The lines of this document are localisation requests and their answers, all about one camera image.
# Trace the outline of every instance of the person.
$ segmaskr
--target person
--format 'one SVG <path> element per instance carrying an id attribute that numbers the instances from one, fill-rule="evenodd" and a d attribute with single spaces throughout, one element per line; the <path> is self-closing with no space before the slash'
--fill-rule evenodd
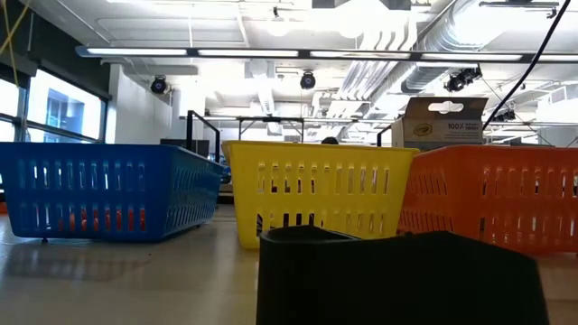
<path id="1" fill-rule="evenodd" d="M 339 144 L 340 142 L 333 136 L 328 136 L 323 139 L 322 144 Z"/>

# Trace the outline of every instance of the spotlight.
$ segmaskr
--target spotlight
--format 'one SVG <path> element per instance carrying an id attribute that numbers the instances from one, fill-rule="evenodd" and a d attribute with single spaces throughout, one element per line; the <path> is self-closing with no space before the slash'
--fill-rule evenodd
<path id="1" fill-rule="evenodd" d="M 450 80 L 443 85 L 443 87 L 449 92 L 460 91 L 466 86 L 470 85 L 474 80 L 482 77 L 481 69 L 463 69 L 458 73 L 453 73 L 450 75 Z"/>
<path id="2" fill-rule="evenodd" d="M 507 122 L 514 121 L 516 119 L 516 113 L 513 109 L 507 109 L 503 113 L 497 114 L 492 119 L 493 122 Z"/>
<path id="3" fill-rule="evenodd" d="M 151 91 L 154 94 L 166 94 L 169 91 L 169 87 L 166 84 L 166 76 L 156 76 L 154 77 L 153 84 L 151 84 Z"/>
<path id="4" fill-rule="evenodd" d="M 305 71 L 301 77 L 301 89 L 309 90 L 315 88 L 315 77 L 313 72 Z"/>

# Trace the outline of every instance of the yellow rope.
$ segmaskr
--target yellow rope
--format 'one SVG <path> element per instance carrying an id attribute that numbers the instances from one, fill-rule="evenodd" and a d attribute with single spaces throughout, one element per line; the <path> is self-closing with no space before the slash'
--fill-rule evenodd
<path id="1" fill-rule="evenodd" d="M 2 0 L 4 4 L 4 20 L 6 31 L 10 29 L 10 25 L 8 23 L 8 3 L 6 0 Z M 10 50 L 10 61 L 12 62 L 12 71 L 14 72 L 14 84 L 18 86 L 18 72 L 16 71 L 16 62 L 14 61 L 14 49 L 12 47 L 12 40 L 8 40 L 8 49 Z"/>
<path id="2" fill-rule="evenodd" d="M 26 12 L 28 11 L 28 7 L 30 6 L 30 2 L 32 0 L 28 0 L 26 2 L 26 5 L 24 6 L 24 9 L 22 10 L 22 13 L 20 14 L 20 17 L 18 17 L 18 19 L 16 20 L 16 23 L 14 24 L 14 27 L 12 28 L 12 30 L 10 30 L 10 32 L 8 33 L 8 35 L 6 36 L 6 39 L 4 40 L 4 43 L 2 43 L 2 46 L 0 47 L 0 55 L 2 55 L 2 53 L 4 52 L 4 50 L 6 49 L 6 45 L 8 45 L 8 43 L 10 43 L 12 41 L 12 37 L 14 36 L 14 33 L 16 32 L 16 30 L 18 29 L 18 26 L 20 26 L 20 23 L 22 22 L 22 19 L 24 19 L 24 17 L 26 16 Z"/>

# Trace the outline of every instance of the cardboard box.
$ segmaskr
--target cardboard box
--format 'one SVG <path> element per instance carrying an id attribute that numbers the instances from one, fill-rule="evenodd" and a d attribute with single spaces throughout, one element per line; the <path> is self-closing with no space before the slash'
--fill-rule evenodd
<path id="1" fill-rule="evenodd" d="M 404 116 L 391 125 L 392 145 L 426 151 L 482 144 L 481 115 L 487 101 L 483 97 L 412 97 Z"/>

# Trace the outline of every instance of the glass wall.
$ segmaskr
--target glass wall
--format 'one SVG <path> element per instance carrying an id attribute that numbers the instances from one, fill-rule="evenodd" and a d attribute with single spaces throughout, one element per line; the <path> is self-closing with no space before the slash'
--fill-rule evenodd
<path id="1" fill-rule="evenodd" d="M 103 131 L 105 108 L 106 103 L 100 98 L 38 70 L 30 83 L 26 141 L 96 142 Z"/>
<path id="2" fill-rule="evenodd" d="M 45 71 L 30 78 L 29 89 L 0 79 L 0 98 L 0 142 L 89 144 L 104 139 L 106 102 Z"/>

